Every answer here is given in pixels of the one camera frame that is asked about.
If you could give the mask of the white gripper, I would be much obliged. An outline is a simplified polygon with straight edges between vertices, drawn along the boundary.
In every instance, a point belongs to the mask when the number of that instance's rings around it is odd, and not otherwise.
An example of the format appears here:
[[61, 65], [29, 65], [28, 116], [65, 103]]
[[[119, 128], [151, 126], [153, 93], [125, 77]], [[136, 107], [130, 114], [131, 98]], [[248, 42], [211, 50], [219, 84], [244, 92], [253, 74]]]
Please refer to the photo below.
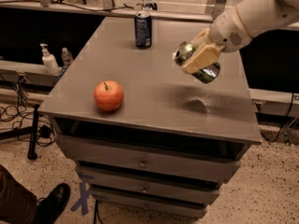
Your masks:
[[190, 43], [182, 43], [180, 54], [183, 62], [180, 69], [186, 74], [195, 73], [216, 62], [221, 52], [235, 52], [251, 40], [237, 8], [232, 7], [220, 14], [210, 29], [203, 30]]

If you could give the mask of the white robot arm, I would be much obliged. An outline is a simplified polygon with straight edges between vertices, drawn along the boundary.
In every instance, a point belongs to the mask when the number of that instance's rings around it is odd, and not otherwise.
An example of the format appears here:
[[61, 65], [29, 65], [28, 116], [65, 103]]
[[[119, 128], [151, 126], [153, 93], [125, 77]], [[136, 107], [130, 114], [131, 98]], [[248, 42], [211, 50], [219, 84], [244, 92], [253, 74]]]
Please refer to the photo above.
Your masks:
[[299, 0], [243, 0], [221, 13], [190, 42], [182, 43], [175, 61], [186, 74], [215, 63], [223, 52], [235, 52], [253, 38], [298, 21]]

